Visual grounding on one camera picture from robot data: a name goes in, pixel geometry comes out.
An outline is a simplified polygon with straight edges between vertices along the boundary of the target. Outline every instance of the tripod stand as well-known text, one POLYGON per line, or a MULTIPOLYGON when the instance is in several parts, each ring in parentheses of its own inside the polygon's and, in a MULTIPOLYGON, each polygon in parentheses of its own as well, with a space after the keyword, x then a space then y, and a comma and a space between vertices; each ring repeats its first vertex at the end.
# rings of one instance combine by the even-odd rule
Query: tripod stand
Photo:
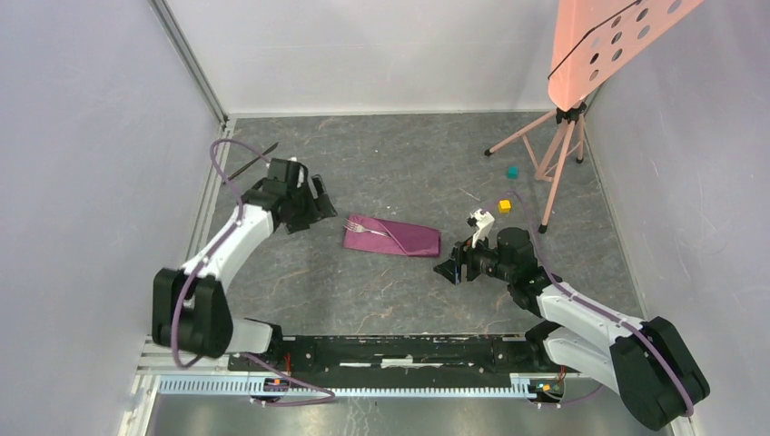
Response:
POLYGON ((521 140, 524 142, 524 145, 527 147, 527 151, 529 152, 529 158, 532 159, 532 164, 535 165, 535 170, 536 170, 535 179, 551 182, 551 191, 550 191, 550 194, 548 195, 548 202, 546 203, 546 211, 543 213, 543 220, 540 222, 540 227, 538 228, 538 231, 540 233, 545 233, 546 230, 548 229, 548 218, 550 217, 551 209, 553 209, 553 202, 554 202, 554 199, 556 198, 558 182, 561 179, 561 172, 564 169, 564 161, 567 159, 567 156, 577 150, 577 163, 578 164, 583 163, 583 145, 585 144, 585 141, 586 141, 586 136, 585 136, 586 134, 584 130, 585 119, 583 117, 583 112, 585 112, 585 110, 586 110, 586 104, 583 102, 579 102, 578 104, 576 104, 566 112, 562 111, 561 109, 555 109, 539 117, 537 120, 535 120, 531 124, 525 126, 518 132, 512 134, 508 138, 501 141, 499 144, 493 146, 492 148, 489 148, 484 152, 486 156, 491 156, 500 148, 504 147, 507 144, 512 143, 513 141, 516 141, 519 138, 521 138, 521 140), (540 162, 538 162, 538 159, 535 157, 535 152, 532 151, 532 146, 529 144, 529 139, 527 139, 527 133, 530 130, 545 123, 553 116, 556 116, 556 123, 558 124, 558 130, 556 130, 556 134, 554 134, 553 140, 551 141, 551 144, 548 146, 548 149, 546 150, 546 154, 543 156, 543 159, 540 162), (572 147, 572 149, 570 149, 569 143, 571 142, 572 134, 575 131, 575 124, 577 124, 578 139, 577 139, 577 144, 575 144, 575 146, 572 147), (558 149, 559 142, 561 142, 561 150, 559 151, 559 154, 558 154, 558 160, 556 163, 551 164, 554 154, 558 149))

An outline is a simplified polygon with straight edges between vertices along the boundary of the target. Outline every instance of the cable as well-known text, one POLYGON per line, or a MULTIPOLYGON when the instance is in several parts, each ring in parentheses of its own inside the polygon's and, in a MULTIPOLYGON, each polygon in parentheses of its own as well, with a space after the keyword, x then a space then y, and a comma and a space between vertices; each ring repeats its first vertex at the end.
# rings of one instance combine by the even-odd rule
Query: cable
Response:
MULTIPOLYGON (((187 275, 187 280, 184 281, 184 285, 182 286, 182 289, 179 292, 179 298, 176 301, 176 306, 173 310, 173 317, 172 317, 172 323, 171 323, 171 355, 173 358, 174 363, 176 366, 180 369, 187 369, 193 366, 195 363, 197 363, 203 356, 195 356, 192 360, 190 360, 187 363, 182 363, 182 360, 179 356, 179 318, 182 315, 182 307, 184 306, 184 297, 187 296, 187 293, 190 291, 190 286, 193 284, 193 280, 195 277, 198 276, 198 273, 201 271, 203 266, 208 262, 209 259, 211 259, 216 251, 219 249, 219 247, 222 246, 222 244, 227 241, 227 238, 232 235, 233 232, 235 232, 235 229, 238 228, 238 226, 241 223, 241 219, 243 218, 243 199, 241 198, 241 193, 238 191, 238 188, 235 187, 235 183, 230 180, 230 177, 227 176, 227 174, 224 173, 224 170, 222 169, 222 166, 217 162, 216 160, 216 151, 220 144, 225 143, 233 143, 238 144, 241 147, 244 147, 250 151, 252 151, 254 154, 260 156, 263 161, 266 163, 269 163, 271 161, 271 158, 267 157, 264 153, 258 151, 251 145, 248 145, 247 143, 243 143, 241 141, 235 140, 235 139, 218 139, 212 143, 211 148, 209 149, 209 157, 212 159, 212 165, 214 167, 214 171, 222 178, 224 181, 224 184, 227 185, 227 187, 230 189, 233 195, 235 195, 235 202, 238 204, 238 215, 235 219, 235 222, 230 224, 230 226, 225 230, 225 232, 222 234, 222 236, 214 241, 212 243, 211 248, 205 253, 203 258, 195 264, 195 267, 192 268, 192 271, 187 275)), ((285 378, 289 382, 293 382, 297 385, 300 385, 304 388, 313 390, 313 391, 319 391, 328 394, 328 397, 321 398, 321 399, 315 399, 315 400, 307 400, 307 401, 295 401, 295 402, 285 402, 285 403, 267 403, 265 402, 265 405, 269 405, 271 407, 291 407, 291 406, 304 406, 304 405, 310 405, 310 404, 322 404, 324 402, 330 402, 334 401, 334 398, 336 395, 334 392, 329 391, 327 389, 321 388, 319 386, 314 386, 312 384, 309 384, 305 381, 297 380, 289 375, 286 375, 275 368, 273 368, 270 364, 263 361, 262 359, 258 358, 257 356, 250 354, 250 353, 243 353, 242 354, 246 359, 249 359, 250 361, 257 363, 262 368, 266 369, 269 372, 272 372, 279 377, 285 378)))
POLYGON ((553 75, 553 74, 556 72, 556 70, 558 70, 558 68, 559 68, 559 67, 560 67, 562 64, 564 64, 564 63, 567 61, 567 58, 568 58, 568 57, 570 57, 570 56, 572 55, 572 53, 573 53, 573 52, 575 52, 575 50, 577 50, 577 49, 578 49, 578 46, 579 46, 580 44, 582 44, 582 43, 583 43, 583 41, 585 41, 585 40, 586 40, 586 38, 588 38, 588 36, 589 36, 589 35, 591 35, 591 33, 592 33, 593 31, 597 30, 597 29, 598 29, 599 27, 601 27, 602 25, 605 25, 605 24, 606 24, 606 23, 607 23, 609 20, 611 20, 611 19, 615 18, 616 16, 618 16, 618 15, 620 15, 620 14, 623 14, 623 13, 624 13, 624 12, 626 12, 626 11, 627 11, 627 10, 628 10, 628 9, 629 9, 631 6, 633 6, 633 5, 638 5, 638 4, 640 4, 640 3, 642 3, 642 0, 634 0, 634 2, 633 2, 632 4, 630 4, 630 5, 626 6, 626 7, 624 7, 623 9, 620 9, 620 10, 619 10, 619 11, 617 11, 617 12, 615 12, 615 14, 614 14, 614 15, 610 16, 608 19, 606 19, 606 20, 602 21, 602 22, 601 22, 601 23, 599 23, 598 25, 595 25, 595 26, 591 27, 591 28, 590 28, 590 29, 589 29, 589 30, 586 32, 586 34, 585 34, 585 35, 583 35, 583 37, 582 37, 582 38, 580 38, 580 41, 577 41, 577 44, 575 44, 575 46, 574 46, 574 47, 572 47, 572 50, 570 50, 570 51, 569 51, 569 53, 567 53, 567 55, 566 55, 566 56, 564 56, 564 59, 562 59, 562 60, 561 60, 561 62, 559 62, 559 63, 558 63, 558 65, 556 65, 556 66, 554 67, 554 69, 553 69, 553 70, 551 71, 551 73, 548 75, 548 79, 550 79, 550 78, 551 78, 551 76, 552 76, 552 75, 553 75))
POLYGON ((693 401, 690 398, 690 396, 687 394, 687 391, 685 390, 685 386, 682 385, 682 382, 676 377, 676 374, 674 374, 674 370, 671 368, 668 362, 666 362, 666 359, 663 358, 660 352, 655 348, 655 346, 653 346, 652 342, 650 342, 647 339, 647 337, 645 337, 645 335, 642 334, 642 332, 637 330, 636 327, 629 324, 628 322, 621 320, 616 315, 610 312, 607 312, 604 309, 596 306, 595 304, 580 298, 579 295, 575 295, 574 293, 568 291, 567 288, 561 285, 561 283, 557 282, 556 278, 551 272, 550 266, 548 265, 548 261, 546 260, 545 256, 543 256, 543 253, 540 250, 540 244, 538 242, 537 233, 535 231, 535 224, 532 221, 531 213, 529 213, 527 202, 524 201, 524 198, 515 189, 508 191, 507 194, 512 194, 516 196, 516 198, 518 199, 518 202, 521 203, 521 207, 524 210, 524 216, 527 218, 527 225, 529 226, 529 233, 531 234, 532 246, 535 249, 535 255, 540 260, 540 264, 543 266, 543 271, 546 272, 546 275, 548 276, 548 279, 551 280, 551 283, 553 283, 553 285, 556 286, 556 288, 560 290, 561 293, 563 293, 568 298, 574 300, 575 302, 588 308, 589 310, 604 316, 605 318, 614 322, 615 324, 619 324, 623 326, 626 330, 628 330, 634 336, 636 336, 637 339, 639 339, 639 341, 642 342, 645 348, 647 348, 649 353, 652 354, 653 357, 655 357, 658 363, 660 363, 660 366, 663 368, 663 371, 666 372, 666 375, 668 375, 668 378, 671 379, 671 382, 674 383, 674 386, 676 387, 676 391, 679 392, 679 395, 682 397, 682 401, 685 402, 685 406, 686 406, 685 416, 686 417, 692 416, 694 412, 693 401))
POLYGON ((254 152, 256 155, 260 156, 262 160, 267 163, 269 163, 271 160, 271 158, 257 151, 254 147, 235 139, 218 139, 212 143, 212 146, 209 149, 209 157, 212 159, 214 171, 216 171, 216 173, 224 180, 224 183, 228 188, 230 188, 232 194, 235 195, 235 201, 238 204, 238 217, 234 223, 230 224, 230 227, 227 228, 222 237, 214 241, 211 248, 209 248, 203 258, 195 264, 195 267, 192 268, 190 274, 187 275, 187 280, 184 281, 182 290, 179 292, 179 298, 176 300, 176 307, 173 309, 173 317, 171 322, 171 356, 173 358, 173 362, 180 369, 190 368, 202 358, 202 356, 197 356, 187 363, 182 363, 182 360, 179 358, 179 317, 182 316, 184 297, 187 296, 187 292, 190 291, 190 286, 193 284, 193 280, 198 276, 198 273, 201 271, 201 269, 203 269, 203 266, 205 266, 208 260, 212 258, 214 253, 219 250, 219 247, 221 247, 222 244, 227 241, 227 238, 229 238, 230 235, 235 232, 235 229, 238 228, 238 225, 241 222, 241 218, 243 218, 243 199, 241 199, 241 193, 238 192, 238 188, 235 187, 235 183, 233 183, 227 174, 224 173, 224 170, 216 160, 217 147, 219 144, 224 143, 238 144, 241 147, 247 148, 254 152))
POLYGON ((576 398, 575 400, 562 401, 559 404, 550 404, 547 402, 532 402, 532 401, 528 401, 528 402, 536 406, 538 409, 561 409, 563 407, 575 406, 580 404, 581 402, 586 402, 588 400, 591 400, 596 396, 598 396, 603 390, 604 390, 604 385, 600 383, 597 386, 597 388, 593 390, 590 394, 584 397, 576 398))
POLYGON ((313 399, 313 400, 303 400, 303 401, 293 401, 293 402, 266 402, 266 401, 264 401, 262 404, 267 406, 267 407, 310 406, 312 404, 323 404, 323 403, 326 403, 326 402, 332 402, 337 397, 337 395, 334 392, 332 392, 332 391, 330 391, 328 389, 322 388, 320 386, 316 386, 314 384, 307 383, 306 381, 295 379, 294 377, 291 377, 290 375, 287 375, 287 374, 284 374, 283 372, 278 371, 277 369, 272 367, 269 363, 263 361, 262 359, 260 359, 259 357, 251 354, 250 352, 242 352, 241 356, 245 357, 246 359, 248 359, 248 360, 250 360, 250 361, 252 361, 252 362, 254 362, 254 363, 258 364, 258 365, 260 365, 265 370, 267 370, 269 372, 272 372, 273 374, 275 374, 275 375, 277 375, 277 376, 279 376, 279 377, 281 377, 283 379, 286 379, 287 381, 289 381, 289 383, 294 383, 294 384, 297 384, 297 385, 299 385, 299 386, 301 386, 303 388, 310 389, 312 391, 322 392, 322 393, 325 393, 325 394, 329 395, 328 397, 324 397, 324 398, 317 398, 317 399, 313 399))

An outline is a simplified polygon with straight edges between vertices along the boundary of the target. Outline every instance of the tripod leg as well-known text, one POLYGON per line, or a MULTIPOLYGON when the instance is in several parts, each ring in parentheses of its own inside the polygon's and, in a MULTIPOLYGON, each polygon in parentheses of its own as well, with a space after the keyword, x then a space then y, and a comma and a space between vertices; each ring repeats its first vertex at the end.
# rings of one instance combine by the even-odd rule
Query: tripod leg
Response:
POLYGON ((577 119, 577 128, 579 131, 577 132, 577 138, 580 141, 579 147, 577 148, 577 159, 575 160, 578 164, 583 163, 583 147, 586 146, 586 119, 583 118, 583 114, 580 114, 580 118, 577 119))
POLYGON ((537 120, 533 121, 532 123, 527 124, 525 127, 522 127, 521 130, 519 130, 518 132, 516 132, 516 133, 512 134, 511 136, 507 137, 506 139, 500 141, 497 145, 493 146, 492 148, 489 148, 488 150, 485 150, 484 151, 484 155, 485 156, 491 156, 497 150, 503 148, 507 144, 510 144, 510 143, 516 141, 517 139, 519 139, 519 137, 522 134, 525 134, 526 132, 529 132, 530 130, 534 129, 535 127, 545 123, 546 121, 548 121, 548 119, 552 118, 555 115, 556 115, 556 109, 554 109, 553 111, 551 111, 551 112, 549 112, 549 113, 539 117, 537 120))
POLYGON ((567 159, 567 150, 569 150, 569 140, 572 139, 572 132, 575 131, 576 123, 567 124, 567 133, 564 135, 564 143, 561 145, 561 152, 558 154, 558 163, 556 164, 556 171, 554 172, 553 182, 551 182, 551 192, 548 195, 548 203, 546 203, 546 211, 543 213, 543 221, 540 224, 538 232, 545 233, 548 230, 548 218, 551 215, 551 209, 553 208, 553 202, 556 198, 556 190, 558 189, 558 181, 561 179, 561 170, 564 169, 564 160, 567 159))
POLYGON ((551 159, 553 159, 553 155, 556 153, 556 150, 558 149, 558 143, 561 141, 562 138, 564 138, 564 133, 566 131, 567 131, 567 123, 560 124, 558 127, 558 130, 556 130, 556 134, 554 134, 554 139, 551 140, 551 145, 548 146, 546 155, 543 156, 543 160, 540 161, 540 165, 538 165, 538 169, 535 171, 536 180, 548 179, 546 177, 546 170, 548 169, 548 166, 551 163, 551 159))

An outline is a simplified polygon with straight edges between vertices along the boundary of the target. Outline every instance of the pink board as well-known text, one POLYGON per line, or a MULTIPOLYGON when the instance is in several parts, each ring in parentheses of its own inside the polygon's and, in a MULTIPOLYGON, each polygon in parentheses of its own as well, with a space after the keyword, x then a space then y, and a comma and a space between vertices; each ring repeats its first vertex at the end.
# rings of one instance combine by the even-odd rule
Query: pink board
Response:
POLYGON ((551 100, 565 111, 584 100, 701 3, 703 0, 560 0, 553 74, 548 82, 551 100), (580 42, 593 27, 596 29, 580 42))

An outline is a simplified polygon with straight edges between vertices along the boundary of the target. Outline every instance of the metal strip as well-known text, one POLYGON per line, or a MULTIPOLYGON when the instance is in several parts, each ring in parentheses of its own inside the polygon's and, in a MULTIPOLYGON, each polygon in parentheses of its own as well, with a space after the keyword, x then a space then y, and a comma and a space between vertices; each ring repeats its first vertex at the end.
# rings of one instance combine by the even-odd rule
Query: metal strip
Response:
MULTIPOLYGON (((158 386, 158 393, 166 395, 280 395, 323 396, 323 393, 307 389, 290 389, 287 392, 267 391, 265 379, 275 378, 264 375, 164 375, 158 386)), ((396 398, 536 398, 528 393, 529 379, 512 376, 509 388, 404 388, 369 389, 343 388, 331 390, 339 397, 396 397, 396 398)))
POLYGON ((152 375, 137 375, 133 379, 131 394, 133 407, 123 414, 119 436, 144 436, 153 415, 153 406, 161 379, 152 375))
POLYGON ((176 19, 173 17, 171 8, 168 6, 165 0, 149 0, 149 2, 150 6, 155 11, 155 14, 158 15, 158 19, 161 21, 166 34, 168 34, 169 39, 171 39, 176 52, 182 58, 184 66, 192 76, 192 79, 195 81, 198 89, 201 90, 203 98, 209 105, 209 109, 211 109, 212 114, 217 120, 219 120, 220 123, 227 123, 227 113, 222 108, 222 104, 220 104, 219 99, 214 93, 212 85, 206 78, 206 74, 203 73, 203 69, 198 63, 198 60, 195 58, 195 54, 193 53, 192 48, 184 38, 184 34, 179 26, 179 23, 177 23, 176 19))

